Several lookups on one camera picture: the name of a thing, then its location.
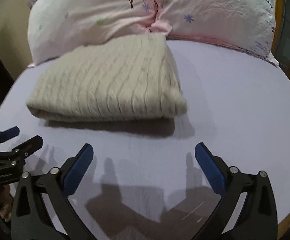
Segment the beige cable knit sweater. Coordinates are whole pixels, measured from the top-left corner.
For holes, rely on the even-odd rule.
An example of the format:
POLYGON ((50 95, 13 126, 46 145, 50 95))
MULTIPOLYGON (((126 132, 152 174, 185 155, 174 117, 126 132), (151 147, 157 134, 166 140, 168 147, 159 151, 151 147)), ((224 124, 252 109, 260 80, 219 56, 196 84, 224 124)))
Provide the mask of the beige cable knit sweater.
POLYGON ((127 35, 62 55, 39 77, 27 108, 50 121, 175 118, 187 102, 165 36, 127 35))

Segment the pink floral pillow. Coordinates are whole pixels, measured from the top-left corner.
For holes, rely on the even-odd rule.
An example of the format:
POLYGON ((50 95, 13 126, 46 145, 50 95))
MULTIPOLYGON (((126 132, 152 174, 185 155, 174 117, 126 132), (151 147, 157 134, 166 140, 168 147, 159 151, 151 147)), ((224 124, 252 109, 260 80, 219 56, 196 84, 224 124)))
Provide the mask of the pink floral pillow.
POLYGON ((172 27, 158 19, 157 0, 32 0, 28 44, 38 65, 79 46, 172 27))
POLYGON ((157 0, 155 30, 169 39, 227 47, 278 65, 271 0, 157 0))

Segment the lavender bed sheet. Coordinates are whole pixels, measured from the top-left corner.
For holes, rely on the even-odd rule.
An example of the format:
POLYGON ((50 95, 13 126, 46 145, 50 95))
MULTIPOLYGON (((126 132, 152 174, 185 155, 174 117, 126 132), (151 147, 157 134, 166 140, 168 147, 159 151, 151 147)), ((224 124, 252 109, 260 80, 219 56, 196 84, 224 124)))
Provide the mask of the lavender bed sheet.
POLYGON ((203 142, 229 166, 268 173, 278 220, 290 213, 290 81, 266 61, 197 42, 168 41, 188 110, 174 119, 67 124, 34 117, 26 101, 50 62, 25 70, 0 107, 0 131, 39 135, 25 170, 43 174, 91 144, 94 158, 70 197, 98 239, 190 239, 219 201, 195 157, 203 142))

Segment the pink floral pillow left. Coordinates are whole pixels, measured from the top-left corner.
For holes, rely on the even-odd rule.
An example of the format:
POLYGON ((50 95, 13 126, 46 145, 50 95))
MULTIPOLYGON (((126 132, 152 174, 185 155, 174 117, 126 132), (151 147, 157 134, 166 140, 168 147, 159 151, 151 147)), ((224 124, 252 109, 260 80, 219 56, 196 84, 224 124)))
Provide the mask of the pink floral pillow left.
POLYGON ((158 19, 157 0, 32 0, 28 44, 38 65, 79 46, 172 27, 158 19))

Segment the pink floral pillow right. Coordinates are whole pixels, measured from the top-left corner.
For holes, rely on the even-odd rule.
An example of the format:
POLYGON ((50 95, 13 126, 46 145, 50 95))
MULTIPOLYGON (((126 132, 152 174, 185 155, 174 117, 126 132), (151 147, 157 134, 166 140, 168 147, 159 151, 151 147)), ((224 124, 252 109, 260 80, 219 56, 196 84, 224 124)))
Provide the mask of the pink floral pillow right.
POLYGON ((157 0, 155 30, 169 39, 227 47, 278 65, 271 0, 157 0))

